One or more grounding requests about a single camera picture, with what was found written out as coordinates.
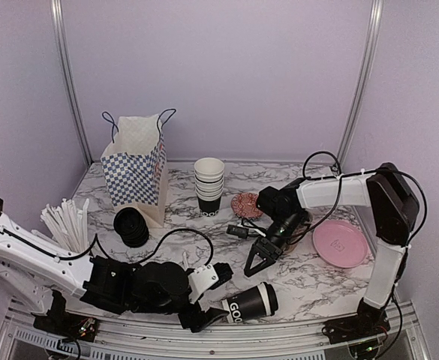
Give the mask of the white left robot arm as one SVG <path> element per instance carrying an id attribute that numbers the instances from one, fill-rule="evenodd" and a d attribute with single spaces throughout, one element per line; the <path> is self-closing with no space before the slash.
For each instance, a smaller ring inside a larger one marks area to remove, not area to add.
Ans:
<path id="1" fill-rule="evenodd" d="M 200 298 L 232 278 L 229 264 L 184 269 L 174 262 L 126 263 L 86 250 L 74 253 L 33 235 L 3 212 L 0 198 L 0 279 L 29 306 L 34 327 L 91 341 L 98 321 L 66 311 L 66 296 L 113 314 L 175 314 L 193 333 L 227 317 L 203 310 Z"/>

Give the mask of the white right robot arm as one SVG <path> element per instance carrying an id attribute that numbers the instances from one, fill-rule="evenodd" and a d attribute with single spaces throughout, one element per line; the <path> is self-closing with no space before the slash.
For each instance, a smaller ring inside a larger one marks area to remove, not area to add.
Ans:
<path id="1" fill-rule="evenodd" d="M 298 238 L 296 229 L 305 224 L 311 209 L 339 206 L 370 208 L 377 238 L 374 268 L 350 328 L 366 336 L 380 323 L 380 314 L 389 304 L 406 263 L 411 239 L 419 232 L 416 219 L 426 211 L 425 199 L 417 199 L 410 187 L 413 177 L 393 163 L 377 169 L 350 174 L 300 177 L 281 189 L 262 189 L 256 207 L 272 224 L 251 246 L 245 267 L 252 277 L 274 265 L 285 246 Z"/>

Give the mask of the black paper coffee cup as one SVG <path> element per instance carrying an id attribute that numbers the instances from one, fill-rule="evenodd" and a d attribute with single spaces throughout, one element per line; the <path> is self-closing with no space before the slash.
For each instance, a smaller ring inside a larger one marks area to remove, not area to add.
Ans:
<path id="1" fill-rule="evenodd" d="M 228 323 L 243 323 L 271 314 L 266 286 L 261 283 L 222 301 Z"/>

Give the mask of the checkered paper takeout bag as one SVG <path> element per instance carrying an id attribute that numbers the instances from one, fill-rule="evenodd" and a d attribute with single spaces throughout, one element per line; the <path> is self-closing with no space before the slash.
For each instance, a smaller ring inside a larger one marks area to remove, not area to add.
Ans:
<path id="1" fill-rule="evenodd" d="M 131 207 L 150 228 L 164 225 L 168 192 L 164 126 L 176 113 L 169 108 L 151 116 L 102 118 L 112 125 L 111 142 L 101 155 L 101 165 L 114 211 Z"/>

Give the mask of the black plastic cup lid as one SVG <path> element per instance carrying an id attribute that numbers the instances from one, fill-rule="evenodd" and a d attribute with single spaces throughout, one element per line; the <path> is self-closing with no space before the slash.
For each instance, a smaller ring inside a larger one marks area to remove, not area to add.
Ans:
<path id="1" fill-rule="evenodd" d="M 266 315 L 272 316 L 278 310 L 278 299 L 273 286 L 269 283 L 262 282 L 260 285 L 260 294 L 265 307 Z"/>

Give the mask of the brown cardboard cup carrier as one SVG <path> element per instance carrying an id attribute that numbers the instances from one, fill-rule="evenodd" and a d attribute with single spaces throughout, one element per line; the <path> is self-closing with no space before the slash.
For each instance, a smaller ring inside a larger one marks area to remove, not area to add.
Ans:
<path id="1" fill-rule="evenodd" d="M 313 217 L 310 212 L 306 212 L 305 218 L 299 226 L 293 231 L 292 236 L 287 240 L 284 253 L 289 254 L 293 252 L 296 246 L 306 237 L 312 225 Z"/>

